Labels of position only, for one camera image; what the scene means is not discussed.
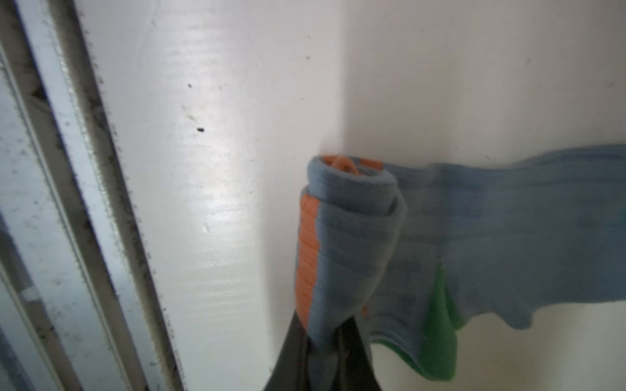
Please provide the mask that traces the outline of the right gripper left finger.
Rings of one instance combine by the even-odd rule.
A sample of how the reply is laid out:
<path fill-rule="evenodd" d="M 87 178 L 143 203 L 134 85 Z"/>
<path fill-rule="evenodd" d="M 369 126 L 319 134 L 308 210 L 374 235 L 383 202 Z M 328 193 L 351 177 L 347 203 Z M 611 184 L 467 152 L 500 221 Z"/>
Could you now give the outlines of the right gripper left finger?
<path fill-rule="evenodd" d="M 309 391 L 309 338 L 296 312 L 264 391 Z"/>

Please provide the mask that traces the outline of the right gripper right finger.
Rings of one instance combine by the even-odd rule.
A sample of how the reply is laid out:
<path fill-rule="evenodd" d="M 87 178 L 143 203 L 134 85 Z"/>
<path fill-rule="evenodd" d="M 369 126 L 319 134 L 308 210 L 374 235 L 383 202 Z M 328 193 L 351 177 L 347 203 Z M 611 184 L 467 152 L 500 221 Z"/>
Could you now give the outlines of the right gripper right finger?
<path fill-rule="evenodd" d="M 337 352 L 337 390 L 381 391 L 354 317 L 337 330 Z"/>

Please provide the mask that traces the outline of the blue orange striped sock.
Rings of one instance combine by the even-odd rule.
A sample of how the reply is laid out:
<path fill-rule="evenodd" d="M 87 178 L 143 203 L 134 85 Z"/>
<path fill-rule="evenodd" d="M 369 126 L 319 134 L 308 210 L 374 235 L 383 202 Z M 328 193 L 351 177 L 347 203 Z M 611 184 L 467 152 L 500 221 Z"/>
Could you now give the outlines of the blue orange striped sock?
<path fill-rule="evenodd" d="M 353 317 L 365 340 L 448 381 L 475 316 L 523 330 L 545 306 L 625 298 L 622 145 L 500 169 L 317 156 L 306 176 L 294 287 L 316 390 L 331 386 L 335 332 Z"/>

